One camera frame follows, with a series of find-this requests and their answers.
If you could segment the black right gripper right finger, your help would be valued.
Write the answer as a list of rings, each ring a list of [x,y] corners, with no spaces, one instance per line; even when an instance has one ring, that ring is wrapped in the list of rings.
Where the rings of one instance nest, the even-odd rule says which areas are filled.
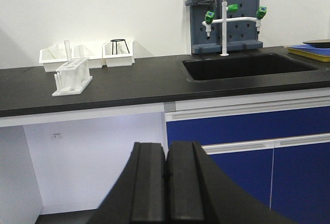
[[[173,142],[167,166],[170,223],[293,223],[235,183],[198,142]]]

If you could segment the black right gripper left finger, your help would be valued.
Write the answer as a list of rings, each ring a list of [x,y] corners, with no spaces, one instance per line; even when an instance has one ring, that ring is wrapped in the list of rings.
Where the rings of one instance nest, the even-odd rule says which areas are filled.
[[[164,151],[134,143],[116,183],[87,223],[165,223]]]

